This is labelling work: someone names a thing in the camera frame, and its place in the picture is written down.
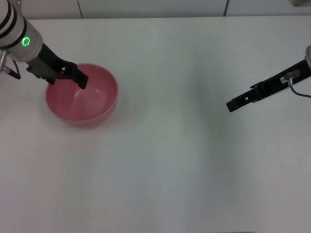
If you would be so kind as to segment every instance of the cable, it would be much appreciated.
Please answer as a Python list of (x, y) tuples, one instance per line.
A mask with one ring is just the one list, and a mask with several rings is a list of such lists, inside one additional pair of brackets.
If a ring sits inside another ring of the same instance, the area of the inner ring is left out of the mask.
[(294, 92), (294, 94), (296, 94), (296, 95), (298, 95), (298, 96), (311, 98), (311, 96), (309, 96), (309, 95), (300, 94), (300, 93), (296, 92), (296, 91), (294, 90), (293, 86), (291, 86), (291, 85), (290, 85), (290, 89), (292, 90), (292, 92)]
[(224, 11), (224, 15), (223, 15), (224, 17), (227, 16), (227, 10), (228, 10), (228, 6), (229, 6), (229, 1), (230, 0), (227, 0), (227, 3), (225, 4), (225, 11)]
[(17, 72), (17, 73), (18, 73), (18, 75), (20, 76), (20, 73), (19, 73), (19, 68), (18, 68), (18, 65), (17, 65), (16, 61), (15, 61), (15, 60), (13, 60), (13, 59), (12, 59), (12, 61), (13, 61), (14, 65), (15, 65), (16, 72)]

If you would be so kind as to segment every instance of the white table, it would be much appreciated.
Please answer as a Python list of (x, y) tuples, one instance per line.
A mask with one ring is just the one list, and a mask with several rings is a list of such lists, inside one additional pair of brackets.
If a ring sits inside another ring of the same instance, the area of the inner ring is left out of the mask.
[(310, 232), (311, 100), (225, 103), (301, 61), (311, 17), (32, 23), (61, 58), (109, 69), (120, 99), (74, 128), (25, 64), (1, 75), (0, 232)]

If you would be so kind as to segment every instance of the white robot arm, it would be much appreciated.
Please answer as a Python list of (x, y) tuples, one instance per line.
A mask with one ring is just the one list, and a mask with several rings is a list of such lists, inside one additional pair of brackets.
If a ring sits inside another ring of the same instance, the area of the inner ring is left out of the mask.
[(54, 84), (55, 79), (71, 79), (80, 88), (86, 87), (88, 76), (75, 63), (57, 57), (43, 43), (41, 34), (23, 16), (21, 0), (0, 0), (0, 50), (0, 72), (20, 78), (5, 66), (9, 56), (17, 62), (26, 62), (27, 71), (50, 84)]

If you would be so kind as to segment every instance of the pink bowl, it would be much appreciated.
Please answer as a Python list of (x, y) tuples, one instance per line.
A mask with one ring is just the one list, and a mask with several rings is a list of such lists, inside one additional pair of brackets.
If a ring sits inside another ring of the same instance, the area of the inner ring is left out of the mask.
[(88, 76), (85, 90), (71, 80), (57, 79), (48, 85), (46, 101), (51, 111), (70, 123), (104, 121), (113, 112), (118, 98), (118, 83), (105, 68), (80, 64), (78, 68)]

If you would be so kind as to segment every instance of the metal rod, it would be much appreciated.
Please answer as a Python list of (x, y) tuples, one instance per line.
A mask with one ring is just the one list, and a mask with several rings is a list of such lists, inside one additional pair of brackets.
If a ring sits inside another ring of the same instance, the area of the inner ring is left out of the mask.
[(0, 73), (3, 72), (3, 70), (4, 70), (4, 66), (5, 66), (6, 58), (7, 58), (8, 54), (9, 53), (7, 50), (1, 50), (1, 53), (0, 53)]

